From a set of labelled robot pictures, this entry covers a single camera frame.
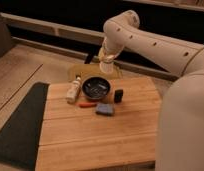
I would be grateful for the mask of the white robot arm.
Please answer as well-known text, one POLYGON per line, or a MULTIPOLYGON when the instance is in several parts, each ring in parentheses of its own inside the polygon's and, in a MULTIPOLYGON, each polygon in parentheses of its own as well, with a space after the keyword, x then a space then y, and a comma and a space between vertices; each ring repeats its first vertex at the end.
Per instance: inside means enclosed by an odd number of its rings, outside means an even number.
POLYGON ((105 21, 100 68, 110 72, 128 48, 175 76, 162 95, 155 171, 204 171, 204 45, 142 31, 139 25, 133 10, 105 21))

